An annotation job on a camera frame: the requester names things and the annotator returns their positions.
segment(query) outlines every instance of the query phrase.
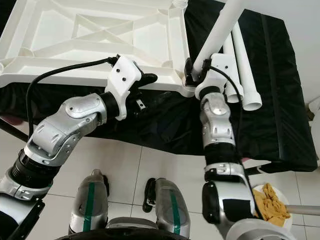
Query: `white pipe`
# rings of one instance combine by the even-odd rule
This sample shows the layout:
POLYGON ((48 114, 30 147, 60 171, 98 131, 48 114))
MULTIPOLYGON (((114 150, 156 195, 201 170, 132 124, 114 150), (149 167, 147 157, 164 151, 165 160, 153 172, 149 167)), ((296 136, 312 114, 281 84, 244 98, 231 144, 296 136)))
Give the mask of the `white pipe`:
POLYGON ((203 44, 194 64, 192 75, 196 79, 201 72, 205 59, 209 59, 214 53, 218 53, 228 34, 245 9, 246 0, 228 0, 218 19, 216 20, 209 36, 203 44))
MULTIPOLYGON (((236 88, 238 89, 241 100, 243 100, 244 99, 244 89, 240 84, 240 79, 239 79, 239 74, 238 74, 238 67, 237 67, 237 62, 236 62, 235 49, 234 49, 234 44, 232 42, 231 33, 228 35, 228 37, 224 41, 224 44, 223 44, 222 47, 223 47, 223 53, 231 55, 233 57, 233 59, 234 59, 234 67, 231 70, 232 72, 230 74, 230 78, 232 79, 232 81, 234 82, 236 88)), ((237 102, 239 102, 236 90, 234 89, 234 87, 232 86, 232 84, 229 81, 226 82, 226 87, 225 87, 225 90, 224 90, 224 94, 227 97, 228 103, 237 103, 237 102)))
POLYGON ((288 213, 320 216, 320 206, 285 205, 288 213))
POLYGON ((243 86, 243 109, 254 111, 262 106, 261 96, 257 92, 254 76, 250 68, 248 55, 244 40, 242 38, 239 23, 237 22, 232 29, 232 39, 235 50, 235 57, 238 65, 240 81, 243 86))

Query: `black cable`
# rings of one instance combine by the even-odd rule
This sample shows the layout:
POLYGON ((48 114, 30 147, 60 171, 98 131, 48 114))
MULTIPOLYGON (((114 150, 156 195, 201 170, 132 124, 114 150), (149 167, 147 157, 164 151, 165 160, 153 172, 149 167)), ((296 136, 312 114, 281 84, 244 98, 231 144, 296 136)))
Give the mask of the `black cable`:
POLYGON ((75 65, 70 65, 70 66, 64 66, 52 71, 48 71, 44 74, 41 74, 39 76, 37 76, 29 85, 27 91, 26 91, 26 96, 25 96, 25 103, 26 103, 26 116, 28 119, 28 123, 29 123, 29 136, 28 138, 30 139, 32 134, 34 133, 34 120, 33 120, 33 113, 32 113, 32 106, 31 106, 31 98, 32 98, 32 92, 34 90, 34 86, 35 84, 37 84, 38 82, 40 82, 42 79, 49 77, 51 75, 54 74, 59 74, 62 72, 66 72, 69 70, 73 70, 73 69, 80 69, 80 68, 85 68, 85 67, 90 67, 90 66, 95 66, 95 65, 99 65, 99 64, 104 64, 104 63, 110 63, 112 65, 114 65, 117 61, 116 57, 108 57, 108 58, 104 58, 98 61, 91 61, 91 62, 85 62, 85 63, 79 63, 79 64, 75 64, 75 65))
MULTIPOLYGON (((242 100, 241 100, 241 96, 240 96, 239 90, 238 90, 236 84, 234 83, 234 81, 225 72, 221 71, 220 69, 218 69, 218 68, 216 68, 214 66, 209 66, 208 70, 209 69, 212 69, 213 71, 221 74, 222 76, 224 76, 231 83, 232 87, 234 88, 234 90, 236 92, 236 96, 238 98, 238 101, 240 103, 239 104, 240 105, 240 113, 239 113, 239 121, 238 121, 238 125, 237 125, 237 130, 236 130, 235 147, 236 147, 237 154, 241 158, 242 156, 240 155, 240 151, 239 151, 239 147, 238 146, 239 146, 239 141, 240 141, 240 130, 241 130, 241 124, 242 124, 242 118, 243 118, 243 104, 242 104, 242 100)), ((242 165, 242 167, 243 167, 243 169, 245 171, 244 176, 245 176, 245 178, 246 178, 246 180, 248 182, 251 194, 253 196, 255 211, 258 214, 259 218, 263 220, 264 218, 263 218, 263 216, 262 216, 262 214, 261 214, 261 212, 260 212, 260 210, 258 208, 258 205, 256 203, 256 200, 255 200, 255 197, 254 197, 254 193, 252 191, 252 187, 251 187, 251 184, 250 184, 250 180, 249 180, 249 177, 248 177, 248 175, 246 173, 246 169, 245 169, 241 159, 240 159, 239 162, 240 162, 240 164, 242 165)))

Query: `white tile floor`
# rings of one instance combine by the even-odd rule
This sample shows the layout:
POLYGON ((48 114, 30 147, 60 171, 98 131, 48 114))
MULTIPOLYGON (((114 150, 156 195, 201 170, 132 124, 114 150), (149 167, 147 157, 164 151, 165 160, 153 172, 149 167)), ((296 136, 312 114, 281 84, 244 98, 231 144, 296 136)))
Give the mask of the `white tile floor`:
MULTIPOLYGON (((0 130, 0 176, 16 160, 24 143, 0 130)), ((148 178, 165 177, 180 188, 191 218, 191 239, 221 240, 214 225, 201 215, 201 191, 205 160, 199 156, 174 155, 115 140, 84 137, 60 170, 40 220, 29 240, 52 240, 68 232, 70 210, 80 182, 99 168, 110 182, 109 218, 143 217, 155 220, 154 212, 144 213, 142 202, 148 178)), ((250 177, 251 184, 271 183, 293 205, 320 205, 320 170, 312 173, 283 172, 250 177)), ((291 232, 297 240, 317 240, 320 218, 295 215, 291 232)))

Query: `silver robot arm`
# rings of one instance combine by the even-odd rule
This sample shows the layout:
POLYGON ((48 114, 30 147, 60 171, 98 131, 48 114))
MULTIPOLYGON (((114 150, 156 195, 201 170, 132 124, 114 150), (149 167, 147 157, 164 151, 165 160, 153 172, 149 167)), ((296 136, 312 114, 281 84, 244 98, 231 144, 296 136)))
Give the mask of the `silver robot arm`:
POLYGON ((72 97, 37 125, 0 181, 0 239, 28 236, 44 208, 41 199, 78 141, 107 119, 125 119, 131 89, 156 80, 156 75, 144 74, 133 61, 119 56, 105 93, 72 97))
POLYGON ((253 217, 255 200, 236 151, 229 120, 231 112, 223 95, 227 79, 213 69, 208 70, 208 66, 212 66, 229 76, 233 68, 237 67, 236 62, 231 55, 214 53, 205 64, 204 79, 195 90, 195 96, 200 100, 206 160, 202 214, 226 238, 235 222, 253 217))

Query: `white plate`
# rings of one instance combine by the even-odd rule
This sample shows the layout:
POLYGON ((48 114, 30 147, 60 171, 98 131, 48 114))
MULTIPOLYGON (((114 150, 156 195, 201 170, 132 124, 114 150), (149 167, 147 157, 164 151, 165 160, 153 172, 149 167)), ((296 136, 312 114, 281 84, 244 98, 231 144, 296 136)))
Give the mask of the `white plate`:
MULTIPOLYGON (((264 187, 264 184, 263 185, 258 185, 256 187, 254 187, 253 189, 254 190, 257 190, 258 192, 260 193, 264 193, 263 191, 263 187, 264 187)), ((277 195, 278 199, 283 202, 283 204, 285 205, 289 205, 289 201, 288 199, 285 197, 285 195, 283 195, 283 193, 281 191, 279 191, 277 188, 275 188, 274 186, 272 186, 273 190, 275 191, 275 194, 277 195)), ((290 218, 287 218, 284 220, 284 225, 283 227, 285 229, 288 229, 290 231, 291 229, 291 226, 292 226, 292 215, 290 214, 290 218)))

